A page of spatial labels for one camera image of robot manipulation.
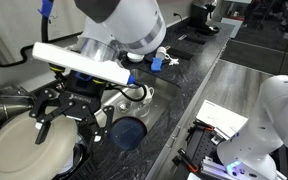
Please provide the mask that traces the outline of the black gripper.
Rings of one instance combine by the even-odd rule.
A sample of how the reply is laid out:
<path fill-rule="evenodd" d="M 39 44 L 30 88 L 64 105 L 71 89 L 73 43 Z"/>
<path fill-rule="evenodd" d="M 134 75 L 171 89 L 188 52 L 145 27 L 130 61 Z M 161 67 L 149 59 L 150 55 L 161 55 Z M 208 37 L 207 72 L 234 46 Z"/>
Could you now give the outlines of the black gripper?
<path fill-rule="evenodd" d="M 92 151 L 96 136 L 107 135 L 111 130 L 112 119 L 115 108 L 112 105 L 105 106 L 102 111 L 106 115 L 106 124 L 101 127 L 94 115 L 101 107 L 101 98 L 106 82 L 90 75 L 71 71 L 65 89 L 60 93 L 58 99 L 56 93 L 51 89 L 44 89 L 37 97 L 29 116 L 36 120 L 40 126 L 35 143 L 43 143 L 51 127 L 51 122 L 59 115 L 64 115 L 75 120 L 86 120 L 91 130 L 91 138 L 88 142 L 87 151 Z M 50 113 L 46 108 L 50 101 L 55 101 L 57 107 Z"/>

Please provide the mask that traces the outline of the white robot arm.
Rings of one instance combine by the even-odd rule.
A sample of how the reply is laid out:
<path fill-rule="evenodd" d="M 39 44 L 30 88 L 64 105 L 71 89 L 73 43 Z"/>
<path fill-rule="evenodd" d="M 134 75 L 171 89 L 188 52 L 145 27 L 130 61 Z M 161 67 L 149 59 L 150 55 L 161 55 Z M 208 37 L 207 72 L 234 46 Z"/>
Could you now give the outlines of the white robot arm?
<path fill-rule="evenodd" d="M 155 50 L 166 35 L 166 25 L 156 0 L 74 0 L 86 15 L 82 39 L 94 40 L 113 50 L 124 48 L 146 54 Z M 78 88 L 60 94 L 61 104 L 50 114 L 40 112 L 40 99 L 31 116 L 40 125 L 36 142 L 47 137 L 51 121 L 59 115 L 78 120 L 92 119 L 99 109 L 96 94 L 107 82 L 138 86 L 130 71 L 113 59 L 96 60 L 45 41 L 33 45 L 32 56 L 51 65 L 69 68 L 90 77 L 92 90 Z M 278 180 L 278 171 L 269 154 L 281 146 L 288 148 L 288 75 L 266 79 L 260 86 L 252 115 L 230 139 L 220 143 L 217 155 L 231 177 L 238 180 L 258 178 Z"/>

